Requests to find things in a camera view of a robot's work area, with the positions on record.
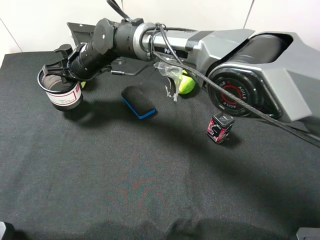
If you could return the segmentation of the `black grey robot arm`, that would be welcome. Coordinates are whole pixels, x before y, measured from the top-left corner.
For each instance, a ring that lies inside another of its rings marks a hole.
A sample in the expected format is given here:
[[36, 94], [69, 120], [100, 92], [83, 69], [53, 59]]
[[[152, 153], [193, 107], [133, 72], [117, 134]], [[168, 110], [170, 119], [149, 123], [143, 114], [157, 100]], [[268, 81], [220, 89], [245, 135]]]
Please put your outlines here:
[[157, 64], [170, 80], [182, 72], [205, 85], [212, 103], [235, 117], [260, 117], [284, 130], [301, 122], [307, 133], [292, 134], [320, 142], [320, 52], [297, 33], [250, 29], [197, 31], [145, 23], [101, 19], [92, 39], [76, 48], [58, 48], [62, 60], [46, 64], [37, 81], [54, 106], [75, 108], [80, 82], [112, 70], [120, 57]]

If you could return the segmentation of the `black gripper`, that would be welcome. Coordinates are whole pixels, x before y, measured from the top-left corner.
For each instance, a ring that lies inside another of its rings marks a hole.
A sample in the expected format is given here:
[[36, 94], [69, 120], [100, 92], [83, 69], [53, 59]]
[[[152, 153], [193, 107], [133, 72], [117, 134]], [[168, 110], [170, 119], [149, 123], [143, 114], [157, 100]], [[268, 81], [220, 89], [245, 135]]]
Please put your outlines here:
[[45, 76], [55, 75], [68, 81], [91, 81], [105, 72], [105, 56], [94, 51], [73, 51], [68, 58], [45, 64], [42, 72]]

